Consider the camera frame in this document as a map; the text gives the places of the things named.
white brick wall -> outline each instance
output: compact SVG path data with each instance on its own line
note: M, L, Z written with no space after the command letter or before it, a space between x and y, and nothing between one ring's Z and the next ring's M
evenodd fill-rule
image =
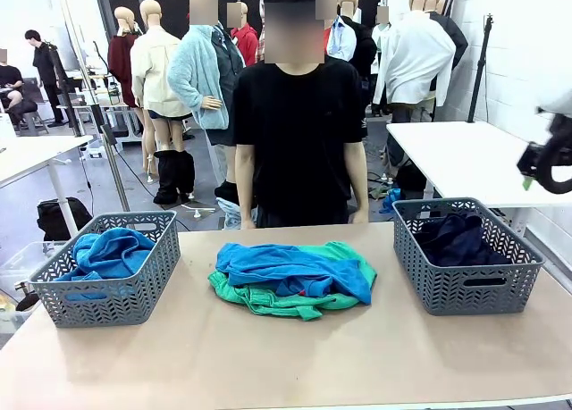
M455 0L452 18L470 47L450 86L440 120L466 120L477 61L483 44L484 19L493 16L485 79L479 92L476 118L524 140L545 142L551 117L535 114L537 87L546 63L572 66L569 0ZM552 56L554 49L560 54ZM534 210L530 229L572 265L572 208Z

light blue fuzzy jacket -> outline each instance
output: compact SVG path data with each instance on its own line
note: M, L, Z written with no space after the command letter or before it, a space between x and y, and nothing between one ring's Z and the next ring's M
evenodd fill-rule
M182 39L169 63L167 80L172 91L188 106L198 125L204 130L225 130L229 112L223 101L220 72L213 47L213 26L193 25ZM204 96L223 101L217 111L202 109Z

pile of clothes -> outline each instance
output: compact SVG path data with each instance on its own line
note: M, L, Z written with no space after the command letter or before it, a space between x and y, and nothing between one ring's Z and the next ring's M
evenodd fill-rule
M475 213L450 213L421 226L414 237L429 263L440 267L512 264L484 238L483 219Z
M142 233L114 228L103 234L84 234L73 247L77 267L56 281L127 279L137 273L155 243ZM105 294L69 295L71 301L106 298Z
M377 273L350 246L320 247L227 244L208 280L218 297L246 305L253 314L300 317L321 310L371 305Z

human hand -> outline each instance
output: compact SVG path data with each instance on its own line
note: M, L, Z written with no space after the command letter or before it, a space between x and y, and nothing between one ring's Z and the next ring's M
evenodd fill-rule
M242 220L242 224L240 225L241 230L254 230L256 227L252 220Z
M221 109L223 106L223 101L215 99L213 96L205 96L203 97L203 103L201 104L201 108L203 109L210 109L210 110L218 110Z
M367 209L359 209L354 215L352 224L367 224L369 223L369 211Z

basket handle hole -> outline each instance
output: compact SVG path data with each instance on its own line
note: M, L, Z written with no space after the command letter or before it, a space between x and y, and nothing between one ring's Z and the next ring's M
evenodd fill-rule
M482 278L482 279L468 279L465 280L463 285L467 288L473 287L499 287L506 285L506 278Z

